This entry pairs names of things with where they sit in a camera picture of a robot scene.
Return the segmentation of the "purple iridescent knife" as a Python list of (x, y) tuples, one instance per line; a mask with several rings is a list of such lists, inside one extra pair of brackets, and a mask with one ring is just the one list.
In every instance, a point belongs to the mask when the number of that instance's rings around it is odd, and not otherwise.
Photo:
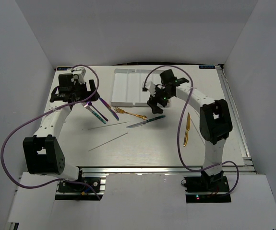
[(119, 117), (117, 116), (117, 114), (112, 110), (111, 106), (102, 98), (99, 97), (100, 101), (102, 102), (102, 104), (109, 110), (109, 112), (113, 115), (113, 117), (119, 121)]

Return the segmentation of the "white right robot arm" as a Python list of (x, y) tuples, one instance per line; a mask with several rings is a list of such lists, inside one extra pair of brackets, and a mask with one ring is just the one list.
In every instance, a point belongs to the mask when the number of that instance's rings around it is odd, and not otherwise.
[(199, 115), (199, 130), (205, 140), (204, 163), (200, 170), (203, 177), (201, 186), (212, 191), (218, 186), (218, 179), (223, 176), (223, 149), (233, 129), (228, 103), (224, 99), (214, 100), (194, 87), (192, 77), (177, 78), (170, 65), (160, 73), (160, 84), (144, 80), (142, 90), (149, 92), (147, 105), (153, 114), (162, 114), (168, 100), (176, 97), (190, 105)]

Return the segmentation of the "gold knife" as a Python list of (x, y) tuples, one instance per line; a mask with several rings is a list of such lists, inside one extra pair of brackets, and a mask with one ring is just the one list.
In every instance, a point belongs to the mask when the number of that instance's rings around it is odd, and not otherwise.
[(186, 145), (188, 143), (190, 126), (191, 126), (191, 116), (190, 116), (190, 113), (188, 113), (187, 114), (187, 121), (186, 121), (186, 129), (185, 129), (184, 141), (183, 141), (183, 146), (184, 147), (186, 147)]

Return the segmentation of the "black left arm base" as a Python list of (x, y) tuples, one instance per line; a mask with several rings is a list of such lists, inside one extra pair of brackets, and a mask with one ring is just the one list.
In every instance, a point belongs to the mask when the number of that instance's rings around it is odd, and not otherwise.
[(99, 201), (104, 194), (106, 173), (83, 173), (79, 184), (67, 181), (58, 182), (55, 200), (62, 201)]

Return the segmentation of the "silver fork teal handle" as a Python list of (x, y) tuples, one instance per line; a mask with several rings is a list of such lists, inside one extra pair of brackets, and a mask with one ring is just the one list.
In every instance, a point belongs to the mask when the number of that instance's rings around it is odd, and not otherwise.
[(87, 103), (81, 103), (81, 105), (90, 111), (92, 115), (94, 115), (98, 120), (100, 120), (103, 124), (106, 124), (106, 120), (104, 120), (100, 115), (98, 115)]

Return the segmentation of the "silver knife teal handle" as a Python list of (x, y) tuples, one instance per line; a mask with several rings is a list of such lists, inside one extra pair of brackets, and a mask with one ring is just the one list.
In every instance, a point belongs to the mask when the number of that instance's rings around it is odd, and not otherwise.
[(126, 128), (140, 127), (140, 126), (143, 126), (143, 125), (145, 125), (147, 123), (150, 123), (150, 122), (153, 122), (153, 121), (165, 118), (165, 117), (166, 117), (165, 115), (160, 115), (160, 116), (157, 116), (157, 117), (154, 117), (154, 118), (150, 118), (150, 119), (147, 119), (145, 121), (142, 121), (142, 122), (139, 122), (139, 123), (136, 123), (136, 124), (132, 124), (132, 125), (126, 126)]

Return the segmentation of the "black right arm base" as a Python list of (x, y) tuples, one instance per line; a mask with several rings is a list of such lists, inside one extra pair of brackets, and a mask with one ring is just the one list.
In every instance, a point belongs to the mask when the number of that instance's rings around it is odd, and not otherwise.
[(224, 176), (219, 182), (207, 187), (200, 176), (184, 177), (180, 184), (185, 188), (187, 204), (231, 203), (229, 184)]

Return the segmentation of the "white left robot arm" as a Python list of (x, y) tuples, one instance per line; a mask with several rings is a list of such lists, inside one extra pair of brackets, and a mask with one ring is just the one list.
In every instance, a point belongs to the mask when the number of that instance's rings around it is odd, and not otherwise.
[(85, 82), (84, 74), (60, 74), (58, 80), (59, 85), (53, 89), (49, 100), (50, 114), (44, 116), (40, 128), (32, 137), (23, 140), (25, 160), (30, 174), (69, 180), (69, 186), (74, 191), (81, 191), (86, 180), (79, 175), (77, 166), (70, 165), (65, 160), (58, 138), (67, 116), (72, 111), (71, 103), (96, 101), (99, 94), (95, 92), (94, 80)]

